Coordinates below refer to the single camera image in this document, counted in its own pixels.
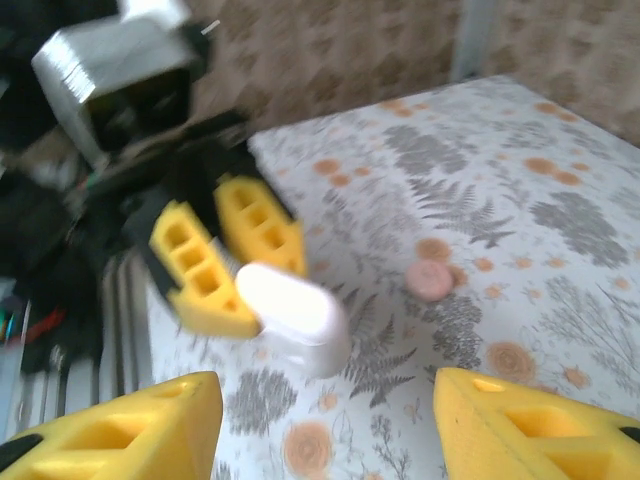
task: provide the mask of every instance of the metal radiator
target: metal radiator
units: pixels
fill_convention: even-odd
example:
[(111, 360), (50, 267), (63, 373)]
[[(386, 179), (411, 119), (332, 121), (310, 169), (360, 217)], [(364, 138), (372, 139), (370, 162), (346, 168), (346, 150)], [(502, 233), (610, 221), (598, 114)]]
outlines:
[(68, 372), (25, 376), (18, 373), (21, 351), (0, 352), (2, 438), (152, 384), (146, 283), (146, 268), (133, 251), (107, 266), (102, 283), (104, 350), (99, 364), (86, 359)]

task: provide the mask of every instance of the foam rectangular hole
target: foam rectangular hole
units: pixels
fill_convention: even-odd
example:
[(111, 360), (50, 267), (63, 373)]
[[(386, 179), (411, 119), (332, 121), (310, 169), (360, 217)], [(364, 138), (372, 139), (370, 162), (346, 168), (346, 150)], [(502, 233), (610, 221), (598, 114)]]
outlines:
[(235, 312), (238, 309), (238, 304), (235, 300), (231, 299), (224, 304), (224, 309), (229, 312)]
[(198, 289), (198, 293), (203, 297), (211, 295), (220, 288), (220, 283), (218, 282), (216, 274), (212, 268), (200, 270), (192, 277), (192, 280), (193, 284)]
[(259, 227), (266, 222), (268, 218), (264, 208), (256, 208), (249, 213), (249, 221), (254, 227)]
[(197, 247), (190, 248), (178, 254), (180, 266), (187, 271), (202, 263), (204, 259), (204, 253)]
[(251, 194), (243, 189), (238, 189), (235, 192), (235, 199), (240, 207), (240, 210), (244, 210), (253, 204), (253, 197)]
[(510, 408), (505, 415), (527, 437), (586, 437), (589, 430), (557, 407)]
[(165, 233), (165, 241), (169, 248), (175, 249), (189, 241), (187, 228), (179, 223), (171, 225)]
[(284, 245), (284, 238), (282, 238), (278, 227), (269, 228), (262, 234), (262, 236), (265, 242), (267, 242), (267, 244), (274, 250), (277, 250)]
[(497, 385), (493, 382), (487, 382), (486, 380), (480, 380), (479, 378), (473, 380), (473, 386), (476, 387), (476, 390), (480, 390), (481, 392), (504, 392), (503, 386)]
[(82, 430), (65, 445), (65, 450), (124, 450), (149, 424), (142, 416), (100, 420)]
[(624, 475), (624, 472), (616, 468), (614, 457), (609, 452), (554, 453), (547, 456), (571, 480), (623, 478), (619, 475), (632, 478), (630, 471)]

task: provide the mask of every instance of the yellow foam gripper pad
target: yellow foam gripper pad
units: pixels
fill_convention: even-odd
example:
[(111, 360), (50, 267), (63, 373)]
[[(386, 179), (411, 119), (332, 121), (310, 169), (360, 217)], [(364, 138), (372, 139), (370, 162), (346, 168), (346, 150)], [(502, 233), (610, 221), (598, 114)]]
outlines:
[(457, 368), (434, 413), (451, 480), (640, 479), (633, 418)]
[(307, 275), (302, 223), (289, 217), (264, 182), (229, 178), (214, 196), (225, 243), (240, 261)]
[(179, 286), (167, 298), (189, 330), (252, 338), (261, 327), (235, 288), (224, 258), (187, 203), (170, 202), (155, 222), (149, 245)]
[(222, 422), (213, 372), (186, 375), (24, 431), (43, 440), (2, 480), (209, 480)]

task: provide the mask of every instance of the pink round object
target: pink round object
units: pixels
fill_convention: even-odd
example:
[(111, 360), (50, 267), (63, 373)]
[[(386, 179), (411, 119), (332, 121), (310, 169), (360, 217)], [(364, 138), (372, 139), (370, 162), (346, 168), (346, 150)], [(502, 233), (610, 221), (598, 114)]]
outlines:
[(407, 288), (425, 302), (437, 302), (453, 290), (453, 275), (441, 262), (419, 260), (405, 273)]

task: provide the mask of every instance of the table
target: table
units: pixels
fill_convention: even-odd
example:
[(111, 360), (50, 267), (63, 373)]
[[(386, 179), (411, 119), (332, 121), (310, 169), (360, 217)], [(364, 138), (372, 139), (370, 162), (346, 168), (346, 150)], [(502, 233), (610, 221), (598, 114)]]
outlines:
[[(497, 76), (259, 133), (305, 222), (311, 277), (350, 312), (345, 371), (181, 331), (147, 289), (155, 381), (215, 370), (214, 478), (440, 479), (436, 369), (457, 365), (640, 418), (640, 150)], [(417, 258), (457, 287), (422, 304)]]

